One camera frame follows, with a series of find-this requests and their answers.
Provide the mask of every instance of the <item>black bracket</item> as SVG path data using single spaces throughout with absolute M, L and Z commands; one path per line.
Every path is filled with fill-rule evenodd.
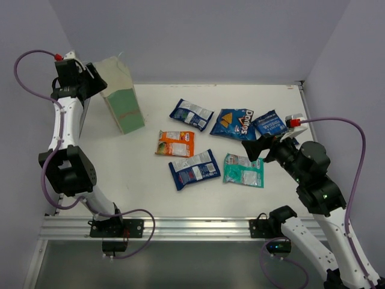
M 250 230 L 250 237 L 252 239 L 257 239 L 257 238 L 271 239 L 271 238 L 282 236 L 282 235 L 277 235 L 273 233 L 273 231 L 270 229 L 266 229 L 269 227 L 270 225 L 267 219 L 262 219 L 262 220 L 252 219 L 248 221 L 248 228 Z
M 123 228 L 129 232 L 129 238 L 142 238 L 144 221 L 142 219 L 123 219 Z M 123 238 L 124 231 L 106 231 L 98 230 L 96 226 L 91 226 L 90 237 L 91 238 Z

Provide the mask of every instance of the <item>white label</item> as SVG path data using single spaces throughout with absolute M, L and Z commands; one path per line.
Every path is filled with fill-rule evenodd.
M 209 152 L 202 152 L 201 154 L 195 155 L 191 158 L 186 158 L 184 160 L 178 160 L 172 162 L 175 172 L 186 169 L 188 167 L 196 166 L 197 164 L 209 163 L 211 157 Z
M 185 143 L 172 143 L 173 155 L 180 155 L 181 157 L 187 156 L 187 144 Z
M 257 176 L 257 172 L 252 172 L 251 170 L 244 170 L 242 183 L 245 185 L 260 185 L 257 183 Z
M 190 123 L 191 119 L 193 119 L 194 113 L 188 113 L 185 119 L 185 123 Z
M 216 171 L 213 163 L 207 164 L 206 167 L 209 170 L 209 173 L 214 173 Z
M 199 181 L 200 179 L 203 179 L 198 166 L 192 167 L 192 171 L 194 172 L 195 179 L 197 179 L 197 181 Z
M 205 110 L 204 108 L 199 107 L 198 105 L 192 104 L 188 101 L 182 101 L 179 107 L 184 108 L 186 110 L 191 110 L 192 112 L 198 114 L 202 119 L 205 119 L 205 120 L 207 120 L 212 113 L 212 111 Z
M 172 140 L 178 140 L 180 137 L 180 132 L 179 131 L 167 131 L 166 137 L 170 138 Z
M 238 157 L 238 164 L 244 167 L 251 167 L 251 162 L 246 157 Z
M 206 122 L 204 120 L 199 120 L 199 123 L 198 123 L 198 126 L 200 126 L 201 128 L 204 127 L 206 125 Z

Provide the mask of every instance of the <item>snack bag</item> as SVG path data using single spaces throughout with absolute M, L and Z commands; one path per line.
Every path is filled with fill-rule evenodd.
M 157 155 L 194 155 L 194 133 L 192 131 L 159 131 Z
M 264 114 L 263 116 L 257 117 L 251 124 L 256 128 L 256 130 L 261 134 L 271 134 L 279 135 L 284 134 L 288 131 L 285 123 L 277 115 L 276 110 L 271 110 Z M 294 144 L 298 145 L 296 139 L 293 139 Z
M 241 109 L 222 109 L 211 135 L 222 135 L 236 140 L 256 140 L 255 129 L 251 124 L 254 111 Z
M 221 176 L 218 164 L 210 149 L 191 158 L 173 161 L 168 166 L 178 191 L 188 184 Z
M 263 160 L 249 161 L 247 157 L 227 154 L 224 159 L 223 182 L 263 188 Z
M 205 110 L 198 105 L 180 99 L 170 117 L 195 126 L 200 131 L 204 131 L 213 113 L 213 111 Z

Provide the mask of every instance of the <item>cardboard box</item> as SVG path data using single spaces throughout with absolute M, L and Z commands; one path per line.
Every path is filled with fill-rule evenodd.
M 135 94 L 130 71 L 117 57 L 94 63 L 107 88 L 100 94 L 104 98 L 116 124 L 123 134 L 144 126 L 143 115 Z

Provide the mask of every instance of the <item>dark blue snack bag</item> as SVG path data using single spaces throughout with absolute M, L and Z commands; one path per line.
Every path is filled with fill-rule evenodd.
M 271 135 L 279 135 L 284 134 L 288 131 L 285 123 L 276 113 L 276 110 L 271 110 L 263 116 L 257 117 L 251 123 L 257 131 L 261 134 L 271 134 Z
M 211 135 L 222 135 L 236 140 L 256 140 L 255 129 L 251 124 L 254 111 L 223 109 L 212 128 Z
M 183 189 L 185 185 L 221 176 L 218 164 L 210 149 L 191 158 L 168 163 L 168 166 L 178 191 Z
M 213 113 L 213 111 L 205 110 L 198 105 L 180 99 L 175 109 L 170 114 L 170 117 L 195 126 L 200 131 L 203 131 L 211 120 Z

